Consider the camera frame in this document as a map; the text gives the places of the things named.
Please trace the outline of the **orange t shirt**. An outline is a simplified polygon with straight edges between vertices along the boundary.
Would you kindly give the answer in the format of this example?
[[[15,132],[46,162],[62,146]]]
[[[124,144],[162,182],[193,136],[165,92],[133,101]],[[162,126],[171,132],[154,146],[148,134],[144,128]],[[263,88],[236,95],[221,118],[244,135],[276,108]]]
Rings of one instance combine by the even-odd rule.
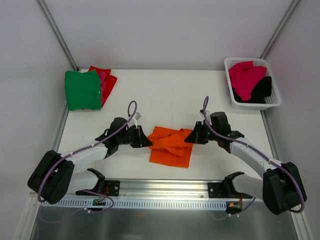
[[[188,168],[193,144],[185,142],[192,133],[191,129],[179,130],[155,126],[147,138],[152,142],[149,161],[169,167]]]

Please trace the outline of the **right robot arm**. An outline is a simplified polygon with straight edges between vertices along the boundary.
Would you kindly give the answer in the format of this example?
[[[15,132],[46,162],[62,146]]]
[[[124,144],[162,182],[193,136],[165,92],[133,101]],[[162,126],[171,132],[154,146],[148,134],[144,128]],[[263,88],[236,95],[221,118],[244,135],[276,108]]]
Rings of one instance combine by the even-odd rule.
[[[231,129],[224,112],[214,112],[204,121],[196,122],[184,141],[199,145],[215,141],[259,175],[255,178],[242,171],[229,174],[220,184],[208,188],[210,197],[238,198],[244,195],[260,199],[275,215],[286,211],[303,212],[307,195],[297,166],[269,157],[253,146],[241,132]]]

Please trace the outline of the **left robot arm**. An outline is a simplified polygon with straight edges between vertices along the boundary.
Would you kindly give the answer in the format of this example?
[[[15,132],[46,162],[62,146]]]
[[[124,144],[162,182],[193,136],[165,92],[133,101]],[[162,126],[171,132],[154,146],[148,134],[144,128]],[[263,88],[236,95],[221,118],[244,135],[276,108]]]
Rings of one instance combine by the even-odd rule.
[[[66,194],[99,195],[108,186],[105,176],[88,165],[104,160],[118,151],[119,146],[132,148],[151,147],[153,144],[140,125],[128,125],[122,117],[116,117],[99,137],[85,147],[62,154],[47,151],[27,181],[41,202],[56,204]]]

